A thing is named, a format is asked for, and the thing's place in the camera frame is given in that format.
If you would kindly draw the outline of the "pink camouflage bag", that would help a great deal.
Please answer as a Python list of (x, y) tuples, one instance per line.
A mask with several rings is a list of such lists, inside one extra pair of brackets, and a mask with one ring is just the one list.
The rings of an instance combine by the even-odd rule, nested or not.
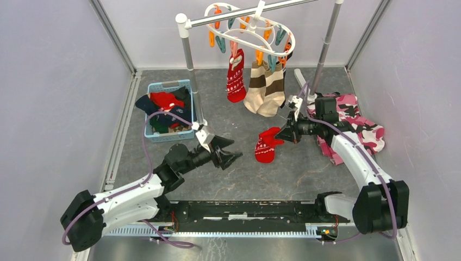
[[(352, 125), (360, 142), (370, 155), (375, 155), (385, 147), (384, 127), (368, 120), (360, 113), (357, 97), (354, 94), (339, 94), (338, 92), (325, 95), (316, 94), (317, 97), (335, 97), (340, 121), (346, 120)], [(308, 102), (307, 111), (310, 116), (315, 115), (314, 102)], [(327, 145), (324, 139), (318, 136), (317, 143), (323, 155), (327, 156), (334, 165), (344, 163), (341, 157)]]

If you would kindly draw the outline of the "pink clothespin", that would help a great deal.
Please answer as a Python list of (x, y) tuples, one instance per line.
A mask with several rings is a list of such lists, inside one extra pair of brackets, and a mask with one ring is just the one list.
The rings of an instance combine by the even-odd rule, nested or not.
[(229, 46), (230, 46), (232, 58), (235, 58), (237, 56), (237, 52), (239, 49), (238, 43), (236, 41), (230, 41)]

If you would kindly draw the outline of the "white clip hanger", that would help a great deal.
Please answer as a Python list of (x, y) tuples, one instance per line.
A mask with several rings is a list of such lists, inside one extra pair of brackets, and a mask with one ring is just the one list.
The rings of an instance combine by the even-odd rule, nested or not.
[(229, 3), (215, 2), (207, 6), (202, 19), (192, 21), (191, 24), (206, 26), (210, 47), (218, 47), (221, 53), (230, 48), (235, 55), (242, 46), (255, 50), (258, 59), (266, 54), (269, 58), (284, 60), (295, 49), (295, 35), (286, 25), (263, 17), (263, 12), (295, 3), (298, 1), (269, 5), (259, 1), (256, 7), (242, 9)]

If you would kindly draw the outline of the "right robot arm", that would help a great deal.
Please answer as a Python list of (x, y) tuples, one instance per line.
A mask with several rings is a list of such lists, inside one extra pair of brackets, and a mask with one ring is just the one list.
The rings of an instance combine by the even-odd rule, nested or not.
[(304, 135), (319, 136), (336, 152), (352, 174), (360, 193), (348, 197), (340, 192), (318, 194), (314, 215), (327, 222), (335, 215), (352, 221), (360, 234), (380, 233), (395, 239), (408, 222), (409, 186), (387, 174), (366, 151), (348, 121), (340, 121), (334, 97), (315, 100), (315, 116), (302, 115), (303, 103), (290, 96), (291, 109), (277, 140), (298, 143)]

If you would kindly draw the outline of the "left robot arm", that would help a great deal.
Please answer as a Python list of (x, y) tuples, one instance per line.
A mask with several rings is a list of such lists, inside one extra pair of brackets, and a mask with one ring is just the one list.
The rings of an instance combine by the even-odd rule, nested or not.
[(232, 144), (234, 140), (220, 136), (212, 138), (210, 150), (201, 145), (190, 150), (184, 144), (174, 144), (161, 164), (142, 178), (106, 192), (77, 193), (60, 218), (62, 243), (80, 252), (130, 223), (152, 218), (167, 220), (171, 207), (165, 195), (184, 183), (184, 174), (209, 162), (222, 170), (230, 167), (243, 155), (225, 150)]

